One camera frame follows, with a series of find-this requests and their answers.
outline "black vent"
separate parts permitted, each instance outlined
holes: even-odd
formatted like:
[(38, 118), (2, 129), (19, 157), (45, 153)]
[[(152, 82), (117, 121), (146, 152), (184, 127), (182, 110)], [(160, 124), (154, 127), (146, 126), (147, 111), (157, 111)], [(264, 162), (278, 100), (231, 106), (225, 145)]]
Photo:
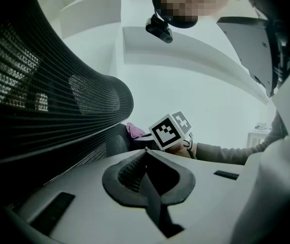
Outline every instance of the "black vent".
[(49, 236), (57, 222), (65, 213), (75, 195), (59, 193), (45, 209), (35, 218), (31, 226), (44, 235)]
[(130, 162), (118, 173), (119, 182), (136, 193), (139, 193), (140, 182), (146, 173), (146, 160), (144, 157), (145, 156), (141, 156)]

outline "black panel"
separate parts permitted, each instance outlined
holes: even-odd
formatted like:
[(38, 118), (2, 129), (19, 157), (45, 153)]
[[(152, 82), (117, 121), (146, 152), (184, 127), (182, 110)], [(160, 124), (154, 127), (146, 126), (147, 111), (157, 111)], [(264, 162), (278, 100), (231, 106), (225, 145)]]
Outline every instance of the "black panel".
[(279, 62), (272, 24), (267, 20), (249, 17), (221, 17), (217, 24), (232, 43), (241, 64), (271, 97), (277, 85), (274, 68)]
[(184, 228), (172, 222), (167, 206), (162, 205), (161, 197), (152, 181), (153, 179), (145, 174), (141, 181), (139, 193), (148, 197), (146, 213), (159, 230), (169, 238), (183, 231)]
[(239, 175), (236, 173), (229, 173), (229, 172), (224, 172), (224, 171), (216, 171), (214, 174), (228, 178), (228, 179), (232, 179), (232, 180), (236, 180), (239, 177)]
[(75, 198), (69, 193), (59, 193), (57, 197), (35, 218), (31, 226), (44, 235), (49, 235), (65, 210)]

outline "person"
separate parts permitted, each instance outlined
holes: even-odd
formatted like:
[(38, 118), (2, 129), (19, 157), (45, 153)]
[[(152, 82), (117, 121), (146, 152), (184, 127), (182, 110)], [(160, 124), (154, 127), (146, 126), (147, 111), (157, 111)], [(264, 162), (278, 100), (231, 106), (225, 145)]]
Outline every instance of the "person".
[[(192, 19), (187, 17), (200, 17), (214, 14), (224, 7), (229, 0), (161, 0), (161, 4), (166, 9), (170, 9), (173, 15), (185, 16), (185, 20)], [(263, 12), (269, 19), (273, 19), (273, 15), (265, 11)], [(255, 147), (244, 149), (227, 149), (219, 146), (197, 143), (193, 144), (192, 152), (198, 160), (229, 163), (244, 165), (251, 154), (263, 152), (268, 145), (287, 135), (285, 125), (279, 115), (276, 113), (272, 123), (272, 130), (266, 137), (265, 141)], [(190, 154), (185, 147), (184, 142), (180, 142), (166, 151), (171, 154), (190, 158)]]
[[(209, 144), (194, 143), (192, 146), (192, 152), (196, 156), (197, 160), (216, 162), (216, 163), (228, 163), (245, 165), (250, 155), (263, 152), (273, 142), (287, 136), (286, 127), (276, 112), (275, 118), (272, 122), (272, 130), (265, 138), (264, 142), (250, 148), (221, 148), (220, 146), (214, 146)], [(174, 154), (181, 157), (191, 158), (185, 142), (180, 142), (166, 150), (167, 153)]]

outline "curved white surface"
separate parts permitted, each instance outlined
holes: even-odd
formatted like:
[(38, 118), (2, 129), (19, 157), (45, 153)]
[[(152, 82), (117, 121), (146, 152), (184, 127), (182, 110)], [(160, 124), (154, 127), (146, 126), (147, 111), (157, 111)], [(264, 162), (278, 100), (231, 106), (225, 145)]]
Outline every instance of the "curved white surface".
[(121, 22), (121, 3), (122, 0), (76, 0), (60, 11), (62, 38)]
[(143, 27), (125, 26), (123, 30), (125, 64), (162, 65), (201, 72), (268, 103), (263, 90), (243, 67), (212, 46), (179, 33), (174, 33), (173, 42), (166, 44)]
[[(107, 167), (137, 153), (138, 150), (88, 163), (65, 173), (33, 195), (18, 211), (27, 223), (58, 193), (75, 195), (49, 237), (63, 243), (157, 243), (165, 236), (143, 208), (121, 206), (104, 190), (102, 176)], [(161, 156), (185, 166), (196, 177), (196, 185), (185, 202), (169, 206), (174, 223), (188, 228), (212, 209), (237, 181), (216, 176), (216, 170), (241, 173), (239, 165), (209, 163), (182, 158), (161, 151)]]
[(234, 227), (256, 182), (261, 153), (249, 157), (230, 191), (203, 209), (196, 223), (173, 238), (159, 243), (230, 243)]

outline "black camera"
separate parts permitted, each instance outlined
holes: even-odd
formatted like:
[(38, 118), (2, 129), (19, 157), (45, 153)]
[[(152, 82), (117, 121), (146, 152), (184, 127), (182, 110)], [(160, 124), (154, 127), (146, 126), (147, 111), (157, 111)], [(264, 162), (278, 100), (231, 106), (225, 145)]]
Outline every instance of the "black camera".
[(173, 41), (172, 32), (168, 24), (155, 14), (147, 20), (145, 29), (165, 43), (171, 43)]

